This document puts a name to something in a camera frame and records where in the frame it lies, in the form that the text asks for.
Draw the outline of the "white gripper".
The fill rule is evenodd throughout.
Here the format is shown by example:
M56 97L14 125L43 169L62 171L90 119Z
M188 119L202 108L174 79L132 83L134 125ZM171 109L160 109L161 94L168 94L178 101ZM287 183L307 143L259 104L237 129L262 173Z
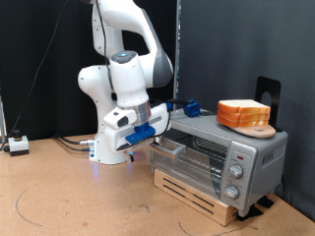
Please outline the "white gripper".
M129 152L150 144L153 139L161 144L162 134L170 128L167 105L150 108L148 103L123 109L116 106L103 117L104 139L112 153ZM129 154L130 162L134 155Z

